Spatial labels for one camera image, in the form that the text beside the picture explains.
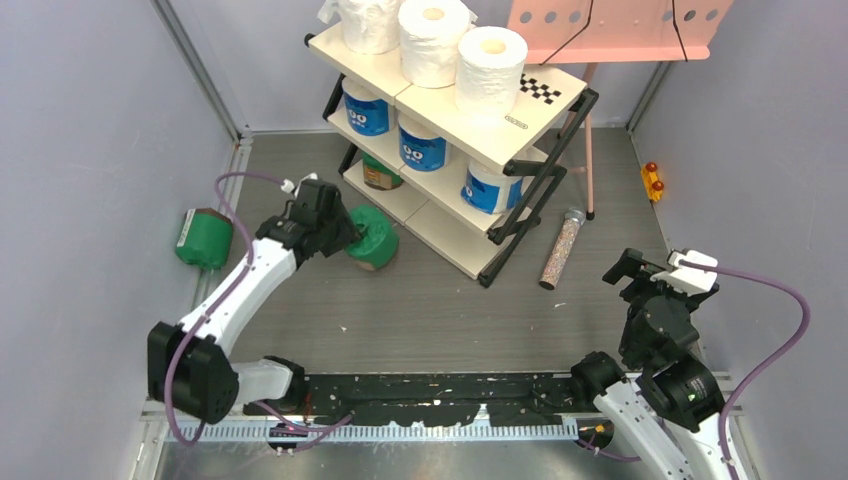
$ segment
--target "checkerboard pattern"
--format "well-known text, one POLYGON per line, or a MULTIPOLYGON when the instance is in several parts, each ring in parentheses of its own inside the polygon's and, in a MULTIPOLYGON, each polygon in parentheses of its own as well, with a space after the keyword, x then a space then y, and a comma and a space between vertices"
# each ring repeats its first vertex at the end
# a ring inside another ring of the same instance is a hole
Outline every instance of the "checkerboard pattern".
POLYGON ((562 92, 559 90, 551 91, 550 87, 548 87, 545 83, 539 85, 538 80, 532 77, 527 77, 527 74, 525 73, 521 74, 521 91, 531 92, 533 98, 542 98, 548 105, 554 103, 554 99, 552 97, 562 95, 562 92))

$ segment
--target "gray wall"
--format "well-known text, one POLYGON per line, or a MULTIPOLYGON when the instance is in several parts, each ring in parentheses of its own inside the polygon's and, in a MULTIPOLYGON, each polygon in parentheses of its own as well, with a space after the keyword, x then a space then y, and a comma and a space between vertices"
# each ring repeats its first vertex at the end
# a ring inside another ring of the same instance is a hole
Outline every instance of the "gray wall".
MULTIPOLYGON (((171 1, 241 124, 254 131, 328 128, 321 111, 338 72, 303 45, 306 33, 327 28, 315 18, 324 0, 171 1)), ((479 15, 478 25, 506 25, 511 0, 463 1, 479 15)), ((624 125, 653 69, 652 63, 598 67, 593 123, 624 125)), ((566 70, 580 76, 583 66, 566 70)))
MULTIPOLYGON (((848 398, 848 3, 737 1, 712 57, 678 64, 636 139, 666 184, 674 247, 799 287, 812 327, 743 395, 768 479, 845 478, 848 398)), ((741 378, 795 330, 781 293, 721 279, 698 327, 708 358, 741 378)))
POLYGON ((173 254, 232 147, 145 0, 0 14, 0 472, 126 478, 145 340, 193 296, 173 254))

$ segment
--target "pink pegboard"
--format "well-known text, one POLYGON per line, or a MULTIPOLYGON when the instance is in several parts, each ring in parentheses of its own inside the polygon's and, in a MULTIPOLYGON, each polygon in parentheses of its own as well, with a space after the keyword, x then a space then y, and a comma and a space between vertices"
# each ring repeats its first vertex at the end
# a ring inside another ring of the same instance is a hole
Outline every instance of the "pink pegboard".
MULTIPOLYGON (((507 27, 530 47, 527 63, 542 63, 580 31, 592 0, 514 0, 507 27)), ((671 0, 594 0, 592 23, 550 63, 683 60, 671 0)), ((707 47, 733 0, 675 0, 677 25, 690 60, 707 47)))

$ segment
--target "yellow toy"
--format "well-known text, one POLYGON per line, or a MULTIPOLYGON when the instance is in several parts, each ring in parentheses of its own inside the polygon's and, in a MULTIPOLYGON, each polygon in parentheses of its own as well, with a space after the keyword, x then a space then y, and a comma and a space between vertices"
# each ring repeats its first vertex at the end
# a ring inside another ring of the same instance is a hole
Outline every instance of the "yellow toy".
POLYGON ((659 167, 654 162, 648 162, 642 167, 642 183, 645 185, 645 192, 648 194, 651 203, 660 201, 662 191, 665 188, 665 184, 657 175, 658 169, 659 167))

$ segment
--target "toilet paper roll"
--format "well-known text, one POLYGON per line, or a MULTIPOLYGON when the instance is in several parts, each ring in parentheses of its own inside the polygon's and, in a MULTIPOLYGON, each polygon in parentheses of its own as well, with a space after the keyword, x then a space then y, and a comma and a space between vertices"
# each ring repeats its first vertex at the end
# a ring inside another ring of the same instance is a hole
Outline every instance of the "toilet paper roll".
POLYGON ((514 207, 521 199, 522 180, 524 177, 493 173, 480 162, 471 160, 461 195, 478 210, 502 213, 514 207))
POLYGON ((397 124, 395 107, 374 95, 371 90, 354 82, 350 77, 342 80, 347 120, 356 133, 369 137, 382 135, 397 124))
POLYGON ((326 0, 318 18, 330 23, 333 13, 342 18, 342 34, 349 49, 378 55, 400 42, 398 11, 403 0, 326 0))
POLYGON ((453 85, 459 41, 476 19, 459 0, 407 0, 398 14, 403 76, 424 88, 453 85))
POLYGON ((515 106, 527 42, 501 27, 480 27, 459 42, 456 106, 470 115, 502 117, 515 106))
POLYGON ((413 170, 432 172, 447 165, 450 144, 430 129, 407 117, 398 116, 400 158, 413 170))

